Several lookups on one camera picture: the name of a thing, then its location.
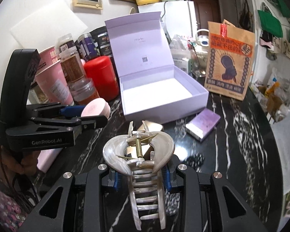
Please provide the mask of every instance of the gold metal spring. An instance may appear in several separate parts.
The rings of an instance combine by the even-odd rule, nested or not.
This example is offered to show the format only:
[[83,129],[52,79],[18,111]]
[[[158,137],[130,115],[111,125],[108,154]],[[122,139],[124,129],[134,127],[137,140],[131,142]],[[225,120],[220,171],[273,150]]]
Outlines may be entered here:
[[141,145],[141,140],[136,139],[135,140],[135,148],[136,148],[136,155],[138,158],[143,158],[143,153],[142,153],[142,145]]

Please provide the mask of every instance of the pink round container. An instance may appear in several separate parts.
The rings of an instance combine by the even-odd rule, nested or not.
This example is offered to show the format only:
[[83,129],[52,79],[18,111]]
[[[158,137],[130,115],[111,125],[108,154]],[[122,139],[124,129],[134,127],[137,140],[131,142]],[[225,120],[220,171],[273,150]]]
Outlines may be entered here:
[[111,114],[111,108],[109,104],[103,99],[98,98],[91,101],[84,110],[82,111],[81,116],[87,117],[87,116],[98,116],[98,115],[104,115],[107,118],[109,118]]
[[74,105],[60,60],[36,74],[36,82],[50,102]]
[[46,50],[43,50],[40,54],[41,60],[38,65],[37,72],[43,71],[52,64],[56,63],[59,59],[55,54],[55,47],[52,46]]

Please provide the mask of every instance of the pink floral clothing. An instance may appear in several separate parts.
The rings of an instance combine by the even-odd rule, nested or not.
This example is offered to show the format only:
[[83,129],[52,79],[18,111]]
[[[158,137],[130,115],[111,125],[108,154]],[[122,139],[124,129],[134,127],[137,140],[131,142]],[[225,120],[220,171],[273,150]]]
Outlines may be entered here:
[[0,192],[0,224],[6,231],[16,232],[27,216],[11,197]]

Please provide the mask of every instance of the silver screw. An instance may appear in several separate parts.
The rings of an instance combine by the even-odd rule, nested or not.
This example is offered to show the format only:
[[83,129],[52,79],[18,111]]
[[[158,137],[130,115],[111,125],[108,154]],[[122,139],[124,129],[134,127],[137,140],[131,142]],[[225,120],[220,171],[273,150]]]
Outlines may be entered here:
[[66,172],[66,173],[63,174],[63,177],[65,179],[69,179],[69,178],[71,178],[71,176],[72,176],[72,173],[71,172]]
[[99,170],[104,170],[104,169],[106,169],[107,168],[107,165],[105,165],[105,164],[100,164],[99,166],[98,166],[98,169]]
[[222,177],[221,172],[214,172],[214,177],[220,179]]
[[184,171],[187,169],[187,166],[185,164],[179,164],[178,169]]

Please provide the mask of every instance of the red jar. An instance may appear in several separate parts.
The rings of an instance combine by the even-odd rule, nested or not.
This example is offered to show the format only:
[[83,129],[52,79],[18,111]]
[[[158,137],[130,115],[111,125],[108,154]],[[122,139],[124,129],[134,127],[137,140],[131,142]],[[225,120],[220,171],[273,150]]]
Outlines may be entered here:
[[86,62],[84,69],[87,77],[92,78],[101,98],[110,101],[118,96],[119,87],[108,56],[100,56]]

